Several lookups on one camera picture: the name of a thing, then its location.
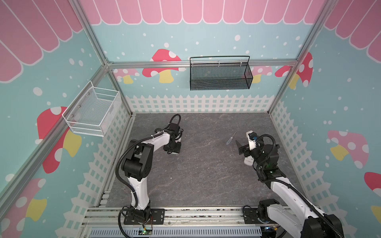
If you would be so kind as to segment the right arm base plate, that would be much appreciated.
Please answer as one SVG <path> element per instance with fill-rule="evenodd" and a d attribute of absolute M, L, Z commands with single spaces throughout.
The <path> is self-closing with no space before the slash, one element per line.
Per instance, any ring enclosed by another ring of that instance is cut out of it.
<path fill-rule="evenodd" d="M 268 221 L 259 217 L 257 207 L 244 206 L 242 208 L 242 214 L 245 224 L 267 224 Z"/>

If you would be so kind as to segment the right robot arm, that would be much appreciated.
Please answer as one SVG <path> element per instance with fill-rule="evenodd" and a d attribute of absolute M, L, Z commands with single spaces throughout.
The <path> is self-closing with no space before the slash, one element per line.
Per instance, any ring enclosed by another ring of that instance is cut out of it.
<path fill-rule="evenodd" d="M 258 207 L 243 207 L 246 218 L 257 218 L 263 224 L 277 223 L 294 238 L 343 238 L 341 221 L 335 215 L 328 215 L 313 205 L 299 192 L 279 169 L 278 150 L 280 146 L 269 134 L 246 133 L 247 145 L 237 143 L 244 163 L 252 166 L 258 180 L 275 192 L 288 206 L 284 208 L 276 199 L 265 199 Z"/>

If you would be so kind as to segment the clear handle screwdriver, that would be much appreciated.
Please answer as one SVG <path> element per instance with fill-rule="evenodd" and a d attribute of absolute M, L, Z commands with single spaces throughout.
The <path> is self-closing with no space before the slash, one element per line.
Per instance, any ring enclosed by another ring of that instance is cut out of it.
<path fill-rule="evenodd" d="M 234 132 L 233 135 L 227 140 L 226 145 L 229 145 L 232 142 L 235 134 L 236 134 L 236 132 Z"/>

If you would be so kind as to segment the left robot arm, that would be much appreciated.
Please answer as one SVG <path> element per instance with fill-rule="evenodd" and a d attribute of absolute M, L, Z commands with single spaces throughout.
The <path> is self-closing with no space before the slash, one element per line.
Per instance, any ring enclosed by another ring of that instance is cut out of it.
<path fill-rule="evenodd" d="M 183 129 L 181 115 L 175 114 L 163 129 L 157 128 L 154 134 L 143 139 L 133 139 L 122 154 L 115 168 L 116 178 L 132 193 L 132 202 L 127 214 L 134 221 L 144 223 L 151 218 L 150 199 L 147 192 L 147 177 L 151 171 L 153 154 L 163 148 L 167 154 L 179 154 Z"/>

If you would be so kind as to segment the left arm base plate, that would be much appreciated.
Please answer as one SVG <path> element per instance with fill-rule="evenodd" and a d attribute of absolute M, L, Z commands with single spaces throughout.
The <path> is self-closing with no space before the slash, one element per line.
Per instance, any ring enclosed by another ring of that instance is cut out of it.
<path fill-rule="evenodd" d="M 133 209 L 128 211 L 124 217 L 124 225 L 163 225 L 165 217 L 165 209 L 151 209 L 145 210 Z"/>

